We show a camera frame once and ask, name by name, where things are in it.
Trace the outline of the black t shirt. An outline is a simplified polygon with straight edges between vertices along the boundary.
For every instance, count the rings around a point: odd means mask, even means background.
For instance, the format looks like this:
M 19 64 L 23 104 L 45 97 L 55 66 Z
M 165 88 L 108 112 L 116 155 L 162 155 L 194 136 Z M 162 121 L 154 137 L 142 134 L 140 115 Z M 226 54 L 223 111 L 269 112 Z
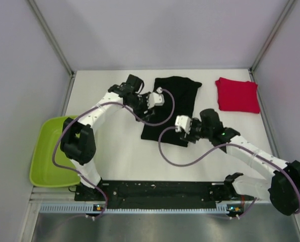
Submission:
M 201 86 L 202 83 L 186 77 L 155 78 L 154 90 L 161 87 L 168 90 L 170 94 L 163 93 L 165 103 L 163 106 L 155 107 L 155 115 L 150 118 L 149 122 L 157 124 L 167 118 L 169 120 L 157 127 L 145 125 L 141 133 L 141 139 L 157 142 L 164 129 L 174 126 L 178 115 L 191 117 L 194 111 L 196 95 Z

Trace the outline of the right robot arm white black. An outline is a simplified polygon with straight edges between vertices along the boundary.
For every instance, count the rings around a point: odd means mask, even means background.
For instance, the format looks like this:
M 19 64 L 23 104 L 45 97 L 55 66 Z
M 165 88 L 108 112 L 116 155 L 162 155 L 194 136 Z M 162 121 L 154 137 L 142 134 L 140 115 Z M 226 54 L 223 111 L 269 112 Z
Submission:
M 195 143 L 207 139 L 215 149 L 239 159 L 262 175 L 262 179 L 242 173 L 228 175 L 224 194 L 234 200 L 248 195 L 269 201 L 282 214 L 300 213 L 300 162 L 277 158 L 247 141 L 238 131 L 224 127 L 214 109 L 200 112 L 200 118 L 179 115 L 175 130 L 181 138 Z

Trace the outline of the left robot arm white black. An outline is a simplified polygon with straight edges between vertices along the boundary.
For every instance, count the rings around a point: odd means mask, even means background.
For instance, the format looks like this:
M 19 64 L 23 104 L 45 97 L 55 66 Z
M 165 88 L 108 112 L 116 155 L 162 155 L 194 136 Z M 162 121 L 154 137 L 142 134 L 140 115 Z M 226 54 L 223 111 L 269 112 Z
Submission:
M 60 149 L 71 160 L 86 186 L 86 194 L 92 200 L 101 198 L 103 188 L 98 183 L 101 176 L 97 172 L 94 156 L 96 154 L 95 133 L 105 121 L 119 109 L 127 106 L 137 116 L 136 120 L 149 121 L 154 114 L 154 107 L 164 104 L 162 88 L 153 92 L 139 94 L 143 80 L 129 75 L 126 82 L 111 86 L 105 96 L 77 121 L 68 118 L 63 123 L 64 136 Z

